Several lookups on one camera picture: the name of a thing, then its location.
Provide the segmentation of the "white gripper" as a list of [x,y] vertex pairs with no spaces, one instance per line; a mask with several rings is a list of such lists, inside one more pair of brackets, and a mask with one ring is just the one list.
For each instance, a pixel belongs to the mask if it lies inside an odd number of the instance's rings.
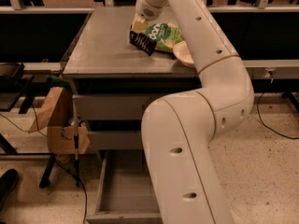
[[139,16],[133,19],[131,30],[136,33],[145,31],[148,21],[156,20],[162,13],[166,0],[136,0],[135,10]]

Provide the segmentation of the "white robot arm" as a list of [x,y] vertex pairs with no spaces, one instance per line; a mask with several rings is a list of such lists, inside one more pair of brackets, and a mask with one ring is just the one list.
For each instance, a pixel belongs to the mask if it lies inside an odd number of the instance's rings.
[[234,224],[208,151],[209,142],[237,127],[254,100],[249,74],[202,0],[137,0],[155,20],[165,5],[177,19],[200,88],[153,101],[141,136],[164,224]]

